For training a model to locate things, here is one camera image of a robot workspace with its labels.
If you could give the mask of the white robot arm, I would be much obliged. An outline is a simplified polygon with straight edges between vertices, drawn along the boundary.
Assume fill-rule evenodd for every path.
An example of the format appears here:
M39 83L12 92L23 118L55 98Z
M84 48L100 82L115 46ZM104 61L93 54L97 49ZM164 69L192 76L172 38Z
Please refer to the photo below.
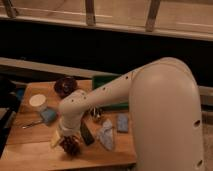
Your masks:
M172 57L63 99L51 145L77 133L86 110L122 102L129 104L137 171L205 171L198 85L189 67Z

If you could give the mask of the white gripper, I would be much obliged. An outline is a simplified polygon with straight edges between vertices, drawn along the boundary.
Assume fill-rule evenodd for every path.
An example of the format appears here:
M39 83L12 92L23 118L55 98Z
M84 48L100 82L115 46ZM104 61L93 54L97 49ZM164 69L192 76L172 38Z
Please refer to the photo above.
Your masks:
M62 140L63 140L62 135L65 137L68 137L68 136L73 136L78 133L78 131L76 129L69 129L69 128L64 127L63 125L59 126L59 130L60 130L60 132L58 130L56 130L51 138L51 141L50 141L51 148L55 148L57 145L59 145L62 142Z

